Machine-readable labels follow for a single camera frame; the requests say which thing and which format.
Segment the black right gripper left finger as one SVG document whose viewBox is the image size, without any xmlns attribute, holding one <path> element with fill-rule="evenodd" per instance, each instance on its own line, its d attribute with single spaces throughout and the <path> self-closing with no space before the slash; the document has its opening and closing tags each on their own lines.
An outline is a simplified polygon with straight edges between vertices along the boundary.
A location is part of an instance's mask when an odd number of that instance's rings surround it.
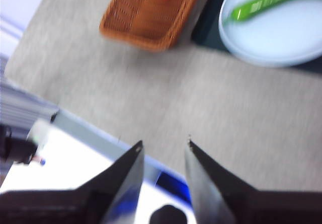
<svg viewBox="0 0 322 224">
<path fill-rule="evenodd" d="M 72 190 L 1 194 L 1 223 L 133 223 L 144 175 L 140 140 L 110 167 Z"/>
</svg>

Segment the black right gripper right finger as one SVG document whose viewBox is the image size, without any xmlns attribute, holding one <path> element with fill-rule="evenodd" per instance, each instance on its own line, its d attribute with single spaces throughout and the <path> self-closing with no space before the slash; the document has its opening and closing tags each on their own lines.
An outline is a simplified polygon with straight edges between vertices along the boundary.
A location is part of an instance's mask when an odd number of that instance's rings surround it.
<svg viewBox="0 0 322 224">
<path fill-rule="evenodd" d="M 257 189 L 191 140 L 185 166 L 197 223 L 321 223 L 321 192 Z"/>
</svg>

